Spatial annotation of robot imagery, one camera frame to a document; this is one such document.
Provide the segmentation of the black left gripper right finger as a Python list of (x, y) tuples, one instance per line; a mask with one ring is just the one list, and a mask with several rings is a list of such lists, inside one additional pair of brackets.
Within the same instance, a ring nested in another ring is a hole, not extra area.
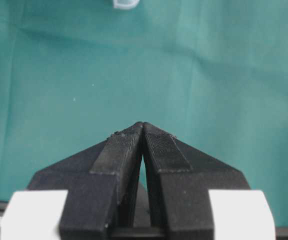
[(210, 189), (248, 190), (238, 169), (145, 122), (143, 157), (150, 222), (168, 240), (212, 240)]

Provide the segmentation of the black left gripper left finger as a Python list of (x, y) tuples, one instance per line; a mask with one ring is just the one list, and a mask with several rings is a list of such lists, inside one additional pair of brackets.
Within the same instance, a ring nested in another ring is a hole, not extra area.
[(63, 240), (105, 240), (134, 224), (143, 123), (37, 171), (29, 190), (67, 190), (59, 223)]

